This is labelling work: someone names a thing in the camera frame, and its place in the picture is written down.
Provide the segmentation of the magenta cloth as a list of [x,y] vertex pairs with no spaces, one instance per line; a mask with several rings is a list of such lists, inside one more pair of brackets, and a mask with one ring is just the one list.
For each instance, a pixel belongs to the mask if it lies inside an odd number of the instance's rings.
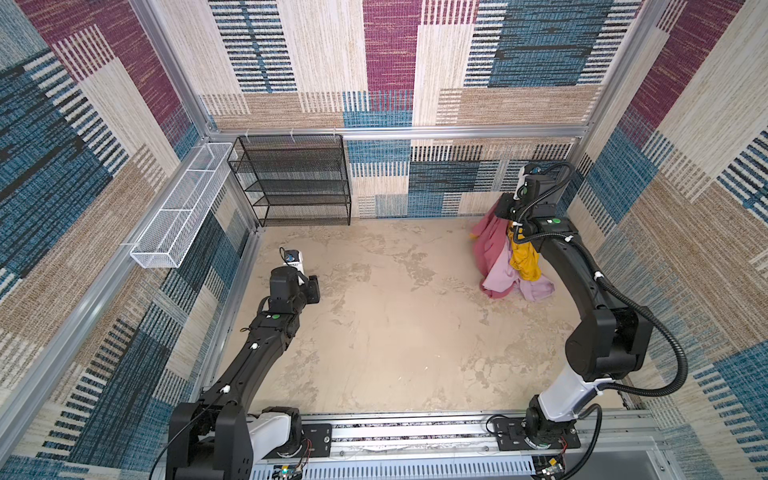
[[496,204],[471,230],[475,265],[483,276],[481,282],[489,273],[502,250],[505,247],[510,248],[507,237],[509,221],[495,216],[495,206]]

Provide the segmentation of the yellow cloth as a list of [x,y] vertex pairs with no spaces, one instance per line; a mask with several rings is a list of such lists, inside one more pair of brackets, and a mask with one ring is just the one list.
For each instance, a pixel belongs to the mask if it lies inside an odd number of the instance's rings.
[[524,235],[518,232],[514,222],[510,222],[507,229],[510,242],[511,256],[510,266],[516,270],[522,280],[535,282],[541,279],[542,272],[539,266],[539,254],[531,242],[524,242]]

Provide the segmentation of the light pink cloth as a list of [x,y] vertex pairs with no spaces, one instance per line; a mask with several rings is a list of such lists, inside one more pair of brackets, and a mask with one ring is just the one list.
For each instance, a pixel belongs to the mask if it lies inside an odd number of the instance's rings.
[[481,290],[487,296],[500,299],[511,293],[519,293],[529,302],[539,302],[555,293],[555,284],[544,275],[538,280],[524,280],[520,272],[509,264],[511,255],[511,249],[505,247],[481,282]]

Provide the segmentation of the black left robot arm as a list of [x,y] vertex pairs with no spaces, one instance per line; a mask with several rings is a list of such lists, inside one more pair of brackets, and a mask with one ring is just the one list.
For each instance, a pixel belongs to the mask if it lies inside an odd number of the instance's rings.
[[254,463],[271,455],[291,458],[305,447],[294,407],[249,408],[270,369],[300,328],[304,308],[320,302],[318,277],[293,265],[271,271],[270,292],[246,328],[246,340],[198,400],[172,412],[165,447],[167,479],[249,479]]

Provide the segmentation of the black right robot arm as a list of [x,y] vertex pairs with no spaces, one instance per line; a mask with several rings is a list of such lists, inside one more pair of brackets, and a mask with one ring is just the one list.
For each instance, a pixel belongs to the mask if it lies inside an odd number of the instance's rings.
[[651,324],[600,284],[604,279],[575,225],[556,214],[561,186],[546,174],[527,174],[515,194],[504,194],[496,212],[512,221],[513,239],[531,245],[555,269],[571,295],[580,322],[565,342],[567,365],[529,403],[522,431],[533,448],[557,443],[601,388],[640,369]]

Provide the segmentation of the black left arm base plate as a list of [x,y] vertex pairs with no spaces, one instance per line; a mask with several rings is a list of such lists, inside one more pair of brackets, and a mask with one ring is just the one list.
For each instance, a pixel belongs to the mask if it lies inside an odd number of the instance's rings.
[[265,456],[266,460],[327,458],[330,456],[333,426],[330,423],[304,425],[299,444],[278,447]]

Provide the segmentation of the white mesh wall basket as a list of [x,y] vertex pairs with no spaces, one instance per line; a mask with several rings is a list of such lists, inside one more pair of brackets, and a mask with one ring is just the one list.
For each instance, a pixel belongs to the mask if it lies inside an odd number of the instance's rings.
[[133,245],[130,256],[138,266],[181,266],[229,175],[232,153],[229,142],[207,143],[193,150],[180,178]]

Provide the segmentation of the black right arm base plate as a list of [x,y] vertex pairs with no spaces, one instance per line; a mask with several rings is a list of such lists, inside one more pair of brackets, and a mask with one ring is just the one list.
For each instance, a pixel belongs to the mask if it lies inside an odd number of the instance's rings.
[[563,450],[580,448],[575,422],[551,422],[492,415],[485,422],[486,431],[495,438],[500,451]]

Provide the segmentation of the aluminium front rail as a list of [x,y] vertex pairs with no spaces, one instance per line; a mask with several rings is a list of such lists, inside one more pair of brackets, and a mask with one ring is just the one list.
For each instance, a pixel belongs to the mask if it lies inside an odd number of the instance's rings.
[[310,461],[409,460],[529,456],[536,473],[556,478],[574,472],[587,479],[659,479],[671,473],[657,440],[658,429],[645,411],[612,411],[579,420],[580,448],[500,451],[485,429],[492,415],[517,412],[308,415],[304,425],[330,423],[333,440],[327,458],[273,459],[301,471]]

